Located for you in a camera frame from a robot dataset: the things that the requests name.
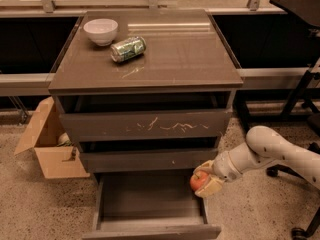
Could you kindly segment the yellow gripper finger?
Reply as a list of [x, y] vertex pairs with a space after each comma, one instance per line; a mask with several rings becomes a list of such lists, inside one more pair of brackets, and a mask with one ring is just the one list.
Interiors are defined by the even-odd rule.
[[200, 198], [207, 198], [222, 189], [224, 181], [214, 175], [209, 175], [204, 185], [195, 191], [195, 195]]
[[214, 161], [213, 160], [208, 160], [198, 167], [196, 167], [193, 171], [194, 174], [196, 174], [199, 171], [204, 171], [208, 174], [214, 174]]

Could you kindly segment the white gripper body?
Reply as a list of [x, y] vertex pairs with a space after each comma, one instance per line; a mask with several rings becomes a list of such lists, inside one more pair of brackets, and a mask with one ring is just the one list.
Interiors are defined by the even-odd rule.
[[213, 171], [217, 177], [225, 182], [233, 182], [242, 176], [231, 161], [228, 151], [216, 156], [213, 160]]

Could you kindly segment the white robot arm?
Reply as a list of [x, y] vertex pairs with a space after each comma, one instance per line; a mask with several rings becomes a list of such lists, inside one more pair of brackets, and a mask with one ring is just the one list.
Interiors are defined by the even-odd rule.
[[289, 167], [307, 182], [320, 189], [320, 155], [296, 146], [266, 126], [251, 128], [245, 142], [218, 154], [194, 170], [208, 176], [195, 190], [201, 198], [221, 190], [224, 183], [233, 182], [245, 172], [280, 164]]

